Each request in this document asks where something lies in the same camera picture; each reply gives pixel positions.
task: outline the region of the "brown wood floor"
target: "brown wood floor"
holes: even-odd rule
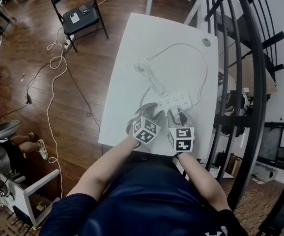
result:
[[[60,12],[89,0],[63,0]],[[101,30],[77,40],[78,53],[71,49],[66,55],[68,66],[81,91],[92,106],[100,123],[121,37],[131,12],[145,13],[147,0],[108,0],[100,5],[108,29],[109,40]],[[4,7],[17,22],[9,25],[0,48],[0,116],[25,105],[26,85],[38,69],[61,52],[59,46],[50,51],[61,27],[51,0],[10,0]],[[152,15],[183,22],[192,8],[187,0],[153,0]],[[61,30],[58,40],[64,42]],[[56,146],[48,127],[46,109],[52,97],[52,79],[65,69],[52,70],[48,65],[38,74],[29,94],[33,104],[0,119],[0,122],[18,119],[18,134],[34,132],[43,139],[49,157],[56,156]],[[77,183],[85,170],[101,156],[98,128],[86,116],[88,107],[66,72],[55,81],[55,98],[49,110],[52,130],[58,143],[59,162],[63,175],[63,195]],[[25,175],[27,184],[33,183],[57,168],[40,156],[27,155]],[[60,196],[59,179],[50,182],[42,193],[48,197]]]

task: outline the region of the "chair seat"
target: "chair seat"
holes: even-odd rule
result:
[[[83,14],[79,7],[74,8],[63,15],[63,31],[66,35],[72,35],[80,30],[92,26],[99,22],[99,17],[94,5],[94,2],[88,2],[85,6],[89,9],[87,14]],[[79,21],[72,23],[70,15],[77,13]]]

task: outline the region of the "white smartphone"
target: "white smartphone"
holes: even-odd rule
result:
[[[72,23],[74,23],[74,24],[80,20],[78,14],[76,12],[70,15],[70,19],[71,19]]]

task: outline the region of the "patterned carpet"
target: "patterned carpet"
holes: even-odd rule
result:
[[[222,183],[222,187],[227,194],[232,185],[233,180],[225,180]],[[271,181],[264,185],[260,185],[250,180],[244,196],[234,212],[241,225],[246,229],[250,236],[256,235],[259,225],[272,209],[274,203],[282,192],[283,186],[282,183],[277,181]],[[23,235],[27,230],[27,226],[23,226],[20,230],[20,222],[11,226],[16,221],[16,217],[13,215],[7,220],[7,217],[10,214],[11,212],[7,208],[0,208],[0,236]],[[31,229],[27,235],[37,236],[38,232],[38,230],[34,231]]]

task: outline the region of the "navy blue shirt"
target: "navy blue shirt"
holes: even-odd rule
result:
[[[178,170],[139,163],[124,169],[100,202],[86,194],[56,202],[40,235],[247,235],[230,210],[213,214],[200,200]]]

